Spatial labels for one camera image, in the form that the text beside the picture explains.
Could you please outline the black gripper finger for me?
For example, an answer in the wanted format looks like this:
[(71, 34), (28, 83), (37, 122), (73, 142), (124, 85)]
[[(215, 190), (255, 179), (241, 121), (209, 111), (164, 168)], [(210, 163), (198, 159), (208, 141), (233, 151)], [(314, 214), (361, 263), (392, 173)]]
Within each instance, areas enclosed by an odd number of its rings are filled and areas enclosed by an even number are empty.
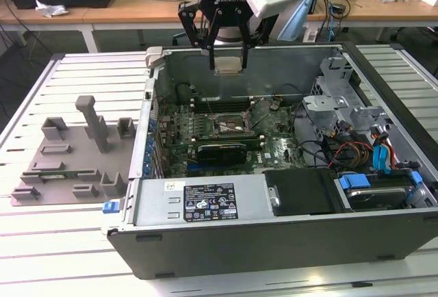
[(248, 11), (243, 11), (240, 8), (235, 9), (235, 18), (237, 27), (242, 35), (242, 69), (246, 69), (248, 63), (248, 54), (251, 48), (266, 44), (269, 41), (269, 36), (274, 28), (278, 14), (263, 18), (259, 22), (253, 33), (250, 32), (250, 16)]
[[(197, 12), (201, 12), (208, 20), (209, 28), (207, 31), (196, 27), (194, 19)], [(178, 7), (178, 17), (191, 45), (208, 51), (209, 68), (212, 70), (215, 69), (214, 42), (221, 28), (222, 15), (223, 11), (214, 5), (213, 1), (208, 0), (184, 1)]]

